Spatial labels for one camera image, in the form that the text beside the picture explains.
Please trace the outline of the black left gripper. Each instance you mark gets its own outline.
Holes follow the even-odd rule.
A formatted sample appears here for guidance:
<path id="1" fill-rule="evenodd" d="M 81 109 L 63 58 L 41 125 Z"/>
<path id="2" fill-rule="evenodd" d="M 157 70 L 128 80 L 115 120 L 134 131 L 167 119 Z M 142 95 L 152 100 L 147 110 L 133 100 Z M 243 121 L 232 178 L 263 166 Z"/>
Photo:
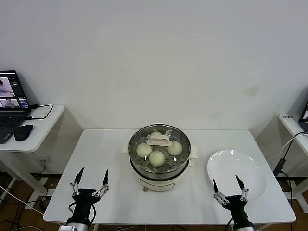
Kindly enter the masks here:
<path id="1" fill-rule="evenodd" d="M 82 168 L 75 176 L 73 182 L 70 183 L 73 189 L 72 198 L 74 202 L 69 205 L 69 210 L 73 213 L 68 219 L 68 223 L 92 223 L 96 217 L 96 209 L 94 204 L 100 201 L 109 191 L 108 185 L 108 169 L 105 172 L 103 184 L 97 190 L 95 189 L 80 189 L 79 184 L 83 175 L 84 168 Z M 94 215 L 92 220 L 89 220 L 89 215 L 93 209 Z"/>

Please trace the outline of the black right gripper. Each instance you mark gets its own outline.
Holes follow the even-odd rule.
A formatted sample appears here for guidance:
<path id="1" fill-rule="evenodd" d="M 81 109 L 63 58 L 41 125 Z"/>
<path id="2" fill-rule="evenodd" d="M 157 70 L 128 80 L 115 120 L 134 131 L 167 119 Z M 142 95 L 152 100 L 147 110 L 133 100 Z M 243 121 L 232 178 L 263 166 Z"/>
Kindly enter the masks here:
<path id="1" fill-rule="evenodd" d="M 240 178 L 236 176 L 236 180 L 241 189 L 241 195 L 225 196 L 218 190 L 217 184 L 213 179 L 214 199 L 220 203 L 224 209 L 230 211 L 235 226 L 249 226 L 250 222 L 247 218 L 247 214 L 244 207 L 247 204 L 247 195 L 249 189 L 244 186 L 244 183 Z"/>

